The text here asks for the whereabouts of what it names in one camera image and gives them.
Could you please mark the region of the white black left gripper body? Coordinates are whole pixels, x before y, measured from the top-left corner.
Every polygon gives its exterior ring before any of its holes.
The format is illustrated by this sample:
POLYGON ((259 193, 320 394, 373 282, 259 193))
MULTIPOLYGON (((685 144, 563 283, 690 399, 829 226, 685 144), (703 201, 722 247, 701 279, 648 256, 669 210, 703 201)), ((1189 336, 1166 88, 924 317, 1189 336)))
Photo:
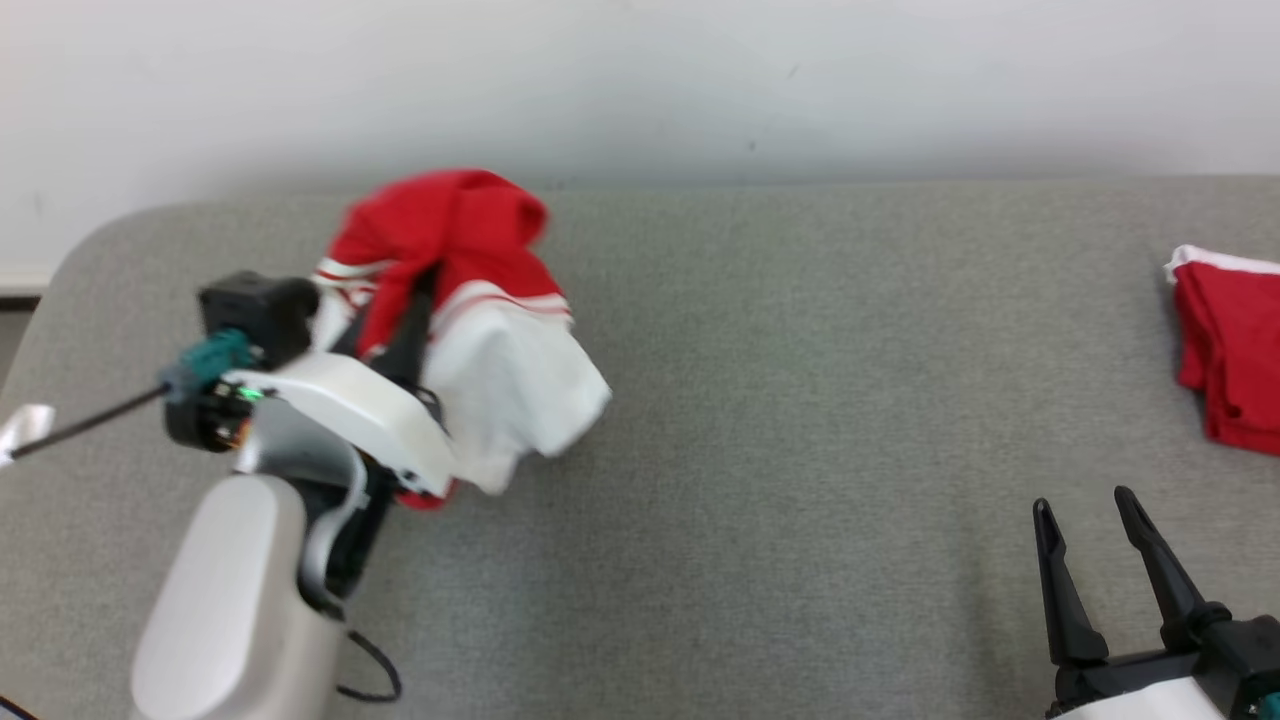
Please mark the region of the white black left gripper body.
POLYGON ((274 459, 353 471, 365 454, 412 493, 444 498, 453 488, 457 461, 442 424, 417 397, 353 357, 307 351, 274 372, 239 369, 223 379, 255 398, 242 470, 274 459))

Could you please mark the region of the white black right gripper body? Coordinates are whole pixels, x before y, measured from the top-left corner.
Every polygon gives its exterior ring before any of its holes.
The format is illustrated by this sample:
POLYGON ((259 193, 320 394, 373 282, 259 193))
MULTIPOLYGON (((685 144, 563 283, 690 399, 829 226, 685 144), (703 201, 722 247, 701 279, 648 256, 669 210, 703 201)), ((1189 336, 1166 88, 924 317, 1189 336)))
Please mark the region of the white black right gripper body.
POLYGON ((1160 603, 1164 650, 1108 659, 1087 618, 1047 603, 1057 669, 1047 719, 1275 719, 1277 619, 1160 603))

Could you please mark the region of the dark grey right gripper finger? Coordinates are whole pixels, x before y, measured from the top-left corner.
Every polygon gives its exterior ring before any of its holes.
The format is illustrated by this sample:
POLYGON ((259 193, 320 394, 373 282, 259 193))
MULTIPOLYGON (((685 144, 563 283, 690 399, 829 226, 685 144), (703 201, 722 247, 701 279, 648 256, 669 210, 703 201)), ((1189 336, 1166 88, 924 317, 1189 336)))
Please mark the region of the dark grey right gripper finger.
POLYGON ((1108 657, 1108 646, 1092 626, 1076 591, 1066 564, 1068 546, 1048 500, 1034 501, 1033 525, 1051 662, 1057 667, 1100 665, 1108 657))
POLYGON ((1129 543, 1138 551, 1162 618, 1161 641, 1166 647, 1196 647, 1192 621, 1204 606, 1204 597, 1190 579, 1133 489, 1114 491, 1129 543))

